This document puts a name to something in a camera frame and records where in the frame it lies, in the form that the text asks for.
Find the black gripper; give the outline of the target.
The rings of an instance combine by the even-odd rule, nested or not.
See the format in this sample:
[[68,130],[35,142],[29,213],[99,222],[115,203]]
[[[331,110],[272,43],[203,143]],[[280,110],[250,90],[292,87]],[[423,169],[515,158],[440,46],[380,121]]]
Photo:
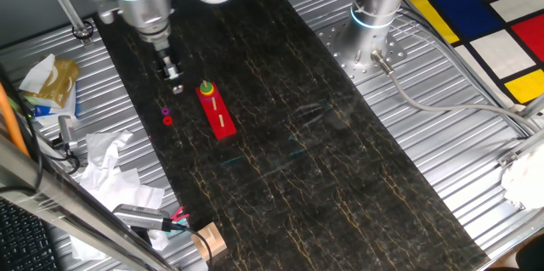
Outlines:
[[173,94],[181,94],[184,91],[184,77],[179,73],[178,67],[173,61],[173,54],[170,47],[156,49],[156,57],[160,68],[164,71],[165,83]]

